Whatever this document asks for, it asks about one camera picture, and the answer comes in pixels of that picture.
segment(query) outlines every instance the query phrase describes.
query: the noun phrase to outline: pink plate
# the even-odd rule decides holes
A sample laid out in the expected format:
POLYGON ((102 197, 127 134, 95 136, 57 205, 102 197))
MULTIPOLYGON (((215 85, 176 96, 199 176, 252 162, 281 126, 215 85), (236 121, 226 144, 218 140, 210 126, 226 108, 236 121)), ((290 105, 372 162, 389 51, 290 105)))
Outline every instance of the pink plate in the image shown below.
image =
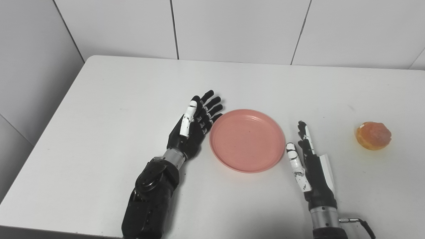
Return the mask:
POLYGON ((247 109, 225 113, 212 126, 210 145, 224 165, 257 173, 273 167, 285 150, 279 125, 267 115, 247 109))

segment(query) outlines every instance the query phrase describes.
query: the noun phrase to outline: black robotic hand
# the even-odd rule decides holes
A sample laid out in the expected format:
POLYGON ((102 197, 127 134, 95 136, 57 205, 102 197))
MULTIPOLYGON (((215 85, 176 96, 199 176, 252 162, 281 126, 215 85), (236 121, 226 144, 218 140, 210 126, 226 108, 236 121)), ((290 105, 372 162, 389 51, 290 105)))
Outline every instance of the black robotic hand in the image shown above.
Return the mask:
POLYGON ((298 145, 303 150, 304 167, 306 168, 306 176, 310 182, 312 190, 304 192, 306 201, 309 202, 309 210, 316 207, 333 207, 337 208, 337 201, 334 196, 334 183, 331 168, 327 157, 315 153, 312 145, 312 139, 307 125, 298 122, 298 135, 301 140, 298 145))
POLYGON ((220 97, 208 91, 202 98, 194 96, 186 113, 177 122, 168 138, 162 157, 149 161, 136 180, 122 221, 125 239, 159 239, 164 233, 171 197, 179 184, 181 165, 200 150, 205 134, 222 115, 220 97))
POLYGON ((220 97, 217 96, 207 103, 213 95, 214 91, 210 90, 202 98, 194 96, 187 112, 180 118, 168 137, 167 149, 179 150, 184 154, 185 161, 193 158, 199 152, 205 135, 222 115, 216 115, 223 109, 223 105, 220 104, 220 97), (190 108, 193 108, 192 117, 190 116, 190 108))

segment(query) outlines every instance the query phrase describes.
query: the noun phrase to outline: black forearm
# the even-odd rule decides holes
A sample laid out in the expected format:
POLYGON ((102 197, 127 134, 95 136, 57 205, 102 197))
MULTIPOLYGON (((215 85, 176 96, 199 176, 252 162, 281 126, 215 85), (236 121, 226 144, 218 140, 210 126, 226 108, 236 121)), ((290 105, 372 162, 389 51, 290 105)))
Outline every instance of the black forearm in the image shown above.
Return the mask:
POLYGON ((177 166, 166 158, 167 154, 153 158, 137 178, 122 222, 124 238, 162 237, 171 197, 179 184, 177 166))

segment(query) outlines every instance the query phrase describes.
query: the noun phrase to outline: tile grout line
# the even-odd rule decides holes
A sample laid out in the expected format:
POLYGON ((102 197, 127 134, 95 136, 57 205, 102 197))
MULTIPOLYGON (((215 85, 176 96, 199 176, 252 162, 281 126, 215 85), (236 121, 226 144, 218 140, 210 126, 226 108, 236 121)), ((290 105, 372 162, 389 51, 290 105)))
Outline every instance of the tile grout line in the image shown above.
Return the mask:
POLYGON ((34 147, 34 145, 23 134, 21 134, 21 132, 19 132, 19 130, 17 130, 15 126, 13 126, 2 114, 0 114, 0 117, 2 117, 14 130, 16 130, 16 132, 18 132, 18 134, 22 136, 22 138, 24 138, 30 145, 34 147))
POLYGON ((313 1, 313 0, 310 0, 309 7, 307 8, 307 12, 306 12, 306 16, 305 16, 305 18, 304 18, 303 26, 301 27, 300 35, 298 36, 297 45, 295 45, 294 54, 292 55, 291 65, 292 65, 292 62, 294 61, 295 53, 297 52, 298 43, 300 43, 301 34, 303 33, 304 26, 306 25, 307 15, 309 14, 310 6, 312 5, 312 1, 313 1))
POLYGON ((60 12, 60 10, 59 10, 59 7, 57 6, 57 4, 56 4, 55 0, 52 0, 52 1, 53 1, 54 6, 56 7, 57 12, 59 13, 60 18, 62 18, 62 22, 63 22, 63 24, 65 25, 65 28, 66 28, 66 30, 68 31, 68 34, 69 34, 69 36, 71 37, 71 40, 72 40, 72 42, 74 43, 74 46, 75 46, 75 48, 77 49, 78 54, 80 55, 82 62, 83 62, 83 63, 85 63, 85 60, 84 60, 84 58, 82 57, 81 52, 80 52, 80 50, 78 49, 77 44, 75 43, 74 37, 72 36, 71 32, 69 31, 68 26, 66 25, 65 19, 63 19, 63 16, 62 16, 62 13, 61 13, 61 12, 60 12))
POLYGON ((418 55, 418 57, 416 57, 416 59, 413 61, 413 63, 412 64, 410 64, 410 66, 409 66, 409 68, 407 68, 408 70, 410 70, 410 67, 412 67, 413 66, 413 64, 416 62, 416 60, 422 55, 422 53, 424 53, 425 54, 425 47, 424 47, 424 49, 421 51, 421 53, 419 53, 419 55, 418 55))
POLYGON ((174 9, 173 9, 173 0, 170 0, 170 7, 171 7, 171 18, 173 19, 173 30, 174 30, 174 41, 176 43, 176 53, 177 53, 177 59, 179 60, 180 57, 178 55, 179 53, 179 46, 177 45, 177 34, 176 34, 176 23, 174 21, 174 9))

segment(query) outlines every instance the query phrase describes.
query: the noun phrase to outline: robotic arm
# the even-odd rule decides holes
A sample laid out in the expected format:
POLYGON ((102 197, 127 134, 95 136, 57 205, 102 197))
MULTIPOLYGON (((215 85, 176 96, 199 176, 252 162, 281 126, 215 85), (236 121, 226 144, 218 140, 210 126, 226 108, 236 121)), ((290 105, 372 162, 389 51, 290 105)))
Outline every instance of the robotic arm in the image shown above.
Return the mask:
POLYGON ((199 152, 205 134, 222 115, 216 115, 223 109, 220 97, 206 103, 213 95, 210 90, 202 98, 192 98, 168 137, 164 155, 150 160, 136 179, 122 221, 124 238, 162 237, 171 197, 179 184, 178 170, 199 152))
POLYGON ((298 142, 303 150, 304 166, 298 156, 295 144, 286 145, 289 160, 295 179, 309 203, 309 211, 313 221, 314 239, 348 239, 341 223, 359 222, 374 239, 375 235, 366 221, 358 218, 342 219, 338 217, 337 201, 333 175, 327 155, 317 156, 307 125, 298 122, 298 142))

